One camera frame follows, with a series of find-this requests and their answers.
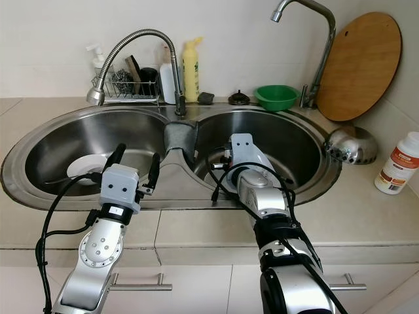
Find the small black cup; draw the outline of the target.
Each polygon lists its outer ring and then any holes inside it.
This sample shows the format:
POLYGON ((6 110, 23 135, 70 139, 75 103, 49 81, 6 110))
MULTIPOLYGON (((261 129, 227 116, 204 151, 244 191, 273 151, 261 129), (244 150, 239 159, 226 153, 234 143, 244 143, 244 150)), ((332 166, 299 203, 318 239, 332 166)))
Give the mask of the small black cup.
POLYGON ((142 96, 156 96, 158 95, 158 71, 152 67, 144 67, 139 71, 139 93, 142 96))

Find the dark scouring pad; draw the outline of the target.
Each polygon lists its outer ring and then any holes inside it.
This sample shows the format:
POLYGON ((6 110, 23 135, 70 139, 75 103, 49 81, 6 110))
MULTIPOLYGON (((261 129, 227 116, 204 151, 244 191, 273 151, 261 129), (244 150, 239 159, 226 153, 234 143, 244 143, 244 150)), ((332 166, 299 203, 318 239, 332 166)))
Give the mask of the dark scouring pad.
POLYGON ((126 68, 131 73, 132 82, 141 83, 141 76, 139 75, 141 68, 139 67, 137 60, 135 60, 134 55, 128 55, 128 57, 125 57, 124 61, 126 63, 126 68))

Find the beige sink counter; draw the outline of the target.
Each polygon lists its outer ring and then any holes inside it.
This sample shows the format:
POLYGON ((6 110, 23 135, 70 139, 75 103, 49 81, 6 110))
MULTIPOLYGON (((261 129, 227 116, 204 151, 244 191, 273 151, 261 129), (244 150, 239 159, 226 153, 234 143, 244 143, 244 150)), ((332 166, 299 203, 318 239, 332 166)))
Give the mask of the beige sink counter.
MULTIPOLYGON (((82 98, 6 98, 0 114, 2 155, 33 129, 84 107, 82 98)), ((373 186, 380 165, 344 166, 323 196, 297 208, 297 218, 324 264, 419 262, 419 196, 373 186)), ((0 264, 34 266, 33 246, 45 213, 2 196, 0 264)), ((255 264, 257 246, 242 210, 144 211, 132 219, 120 267, 162 264, 255 264)))

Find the plain white bowl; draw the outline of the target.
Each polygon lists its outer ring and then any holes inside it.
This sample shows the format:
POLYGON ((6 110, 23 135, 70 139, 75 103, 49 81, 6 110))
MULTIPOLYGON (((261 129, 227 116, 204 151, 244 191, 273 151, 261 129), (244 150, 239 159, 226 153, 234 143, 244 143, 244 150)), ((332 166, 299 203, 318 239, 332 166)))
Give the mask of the plain white bowl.
POLYGON ((86 173, 101 173, 108 157, 102 154, 81 156, 67 167, 67 177, 76 177, 86 173))

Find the flexible steel gooseneck faucet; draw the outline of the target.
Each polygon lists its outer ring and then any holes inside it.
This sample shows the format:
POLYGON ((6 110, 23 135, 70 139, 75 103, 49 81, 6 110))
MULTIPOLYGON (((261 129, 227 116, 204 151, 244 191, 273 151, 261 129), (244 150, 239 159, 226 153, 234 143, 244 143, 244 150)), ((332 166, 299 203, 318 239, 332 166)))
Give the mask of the flexible steel gooseneck faucet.
POLYGON ((107 78, 107 71, 111 68, 111 64, 123 48, 130 42, 143 36, 155 36, 165 42, 170 51, 170 63, 173 71, 173 85, 177 95, 175 102, 175 110, 177 116, 185 117, 187 113, 187 104, 185 101, 185 93, 183 92, 183 78, 179 72, 179 60, 177 60, 177 52, 175 45, 167 34, 156 29, 139 29, 133 33, 129 33, 125 38, 121 39, 111 49, 110 53, 105 58, 101 71, 94 78, 93 86, 88 90, 86 101, 94 107, 102 107, 105 104, 105 78, 107 78))

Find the yellow dish soap bottle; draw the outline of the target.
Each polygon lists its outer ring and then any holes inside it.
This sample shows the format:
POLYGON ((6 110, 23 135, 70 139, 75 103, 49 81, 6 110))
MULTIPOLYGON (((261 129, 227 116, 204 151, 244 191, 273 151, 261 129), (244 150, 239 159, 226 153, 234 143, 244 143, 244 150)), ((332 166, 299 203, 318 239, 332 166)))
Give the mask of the yellow dish soap bottle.
POLYGON ((204 37, 198 37, 185 43, 183 51, 183 83, 185 83, 185 101, 196 103, 200 95, 200 60, 198 60, 197 46, 204 37))

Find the white pump soap bottle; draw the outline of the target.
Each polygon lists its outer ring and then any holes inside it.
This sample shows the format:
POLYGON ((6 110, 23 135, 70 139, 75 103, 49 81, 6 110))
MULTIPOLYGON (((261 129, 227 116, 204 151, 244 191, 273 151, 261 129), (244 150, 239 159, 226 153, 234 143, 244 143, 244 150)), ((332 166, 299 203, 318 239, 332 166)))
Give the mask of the white pump soap bottle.
POLYGON ((95 73, 97 74, 98 78, 101 78, 102 81, 106 81, 108 76, 110 75, 110 69, 103 75, 101 73, 102 68, 104 66, 105 60, 107 60, 107 56, 103 53, 100 44, 92 44, 86 47, 86 50, 90 53, 94 54, 92 59, 92 67, 95 69, 95 73))

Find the stainless steel colander bowl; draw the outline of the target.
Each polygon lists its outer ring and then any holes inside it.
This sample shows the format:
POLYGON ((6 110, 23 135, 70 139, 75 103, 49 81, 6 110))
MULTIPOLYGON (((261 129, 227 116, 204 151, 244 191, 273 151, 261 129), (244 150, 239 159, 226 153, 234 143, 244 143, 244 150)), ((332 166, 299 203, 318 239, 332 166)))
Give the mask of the stainless steel colander bowl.
POLYGON ((345 164, 366 165, 376 161, 379 145, 374 135, 364 128, 344 125, 329 134, 324 150, 345 164))

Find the green plastic bowl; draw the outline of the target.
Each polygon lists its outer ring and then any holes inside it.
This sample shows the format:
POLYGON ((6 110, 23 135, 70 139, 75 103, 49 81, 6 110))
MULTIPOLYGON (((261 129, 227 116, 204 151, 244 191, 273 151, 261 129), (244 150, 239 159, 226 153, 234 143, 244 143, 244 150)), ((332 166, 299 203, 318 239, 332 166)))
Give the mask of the green plastic bowl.
POLYGON ((292 108, 301 96, 301 92, 291 86, 260 86, 254 93, 258 104, 273 113, 292 108))

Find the white bottle with red label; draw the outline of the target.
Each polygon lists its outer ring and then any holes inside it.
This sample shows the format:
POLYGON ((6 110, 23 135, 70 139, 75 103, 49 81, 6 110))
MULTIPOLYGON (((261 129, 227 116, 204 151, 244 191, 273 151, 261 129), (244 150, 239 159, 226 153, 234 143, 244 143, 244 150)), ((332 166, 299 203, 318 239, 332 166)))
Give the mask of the white bottle with red label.
POLYGON ((419 131, 411 131, 392 150, 373 183, 379 191, 396 195, 404 189, 417 170, 419 170, 419 131))

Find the plain white plastic bottle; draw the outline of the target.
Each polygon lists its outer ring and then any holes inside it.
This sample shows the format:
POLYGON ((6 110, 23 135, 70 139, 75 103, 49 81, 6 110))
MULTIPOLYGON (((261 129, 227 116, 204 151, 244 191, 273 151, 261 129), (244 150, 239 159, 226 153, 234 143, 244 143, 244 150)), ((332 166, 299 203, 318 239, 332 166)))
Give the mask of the plain white plastic bottle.
POLYGON ((174 71, 171 63, 170 48, 167 45, 162 45, 160 56, 160 89, 164 102, 170 105, 176 105, 177 94, 175 92, 174 71))

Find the beige cabinet door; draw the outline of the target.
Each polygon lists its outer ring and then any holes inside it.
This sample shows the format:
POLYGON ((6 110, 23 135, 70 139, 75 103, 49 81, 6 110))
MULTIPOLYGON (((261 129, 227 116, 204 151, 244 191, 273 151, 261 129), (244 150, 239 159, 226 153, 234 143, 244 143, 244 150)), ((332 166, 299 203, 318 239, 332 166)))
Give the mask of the beige cabinet door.
MULTIPOLYGON (((419 264, 324 264, 324 278, 330 284, 346 283, 345 274, 367 290, 336 291, 339 301, 350 314, 362 314, 390 291, 400 287, 419 270, 419 264)), ((259 266, 242 264, 232 267, 228 314, 263 314, 259 295, 259 266)))
POLYGON ((41 314, 39 272, 32 267, 0 267, 0 314, 41 314))
POLYGON ((119 283, 155 284, 164 273, 171 291, 111 291, 103 314, 227 314, 230 266, 122 268, 119 283))

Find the tall curved steel faucet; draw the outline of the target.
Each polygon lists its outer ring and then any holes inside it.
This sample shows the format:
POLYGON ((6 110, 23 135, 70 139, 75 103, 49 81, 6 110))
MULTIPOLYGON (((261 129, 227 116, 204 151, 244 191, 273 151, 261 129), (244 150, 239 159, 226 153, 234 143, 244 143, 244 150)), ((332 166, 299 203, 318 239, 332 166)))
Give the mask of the tall curved steel faucet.
POLYGON ((272 20, 275 23, 278 23, 282 19, 282 14, 284 10, 291 3, 295 2, 300 3, 306 8, 309 8, 312 11, 322 15, 327 21, 327 30, 329 30, 329 34, 327 34, 327 41, 324 45, 322 58, 318 65, 316 74, 314 76, 314 80, 312 81, 310 86, 303 87, 302 98, 300 102, 300 107, 303 109, 316 109, 317 96, 321 90, 323 73, 325 66, 327 65, 327 58, 329 57, 333 45, 333 39, 335 39, 335 35, 337 33, 336 20, 335 15, 333 15, 333 12, 323 4, 318 3, 316 0, 281 0, 280 3, 278 3, 278 6, 276 6, 276 8, 274 9, 272 15, 270 16, 270 20, 272 20))

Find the black sink stopper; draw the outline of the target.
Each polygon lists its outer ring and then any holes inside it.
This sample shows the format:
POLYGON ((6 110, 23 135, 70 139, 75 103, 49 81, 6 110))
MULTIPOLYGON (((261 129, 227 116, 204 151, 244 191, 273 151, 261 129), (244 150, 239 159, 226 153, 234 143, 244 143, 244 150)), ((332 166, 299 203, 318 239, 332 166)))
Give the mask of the black sink stopper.
POLYGON ((229 105, 249 105, 251 99, 242 90, 237 90, 236 93, 233 93, 228 97, 229 105))

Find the grey dish cloth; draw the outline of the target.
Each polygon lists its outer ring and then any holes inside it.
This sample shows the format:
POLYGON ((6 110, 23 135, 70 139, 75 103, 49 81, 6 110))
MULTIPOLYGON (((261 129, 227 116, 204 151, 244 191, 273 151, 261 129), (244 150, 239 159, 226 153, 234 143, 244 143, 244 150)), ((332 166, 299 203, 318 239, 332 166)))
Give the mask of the grey dish cloth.
POLYGON ((166 155, 171 150, 180 149, 189 164, 195 161, 197 127, 192 122, 170 122, 164 128, 166 155))

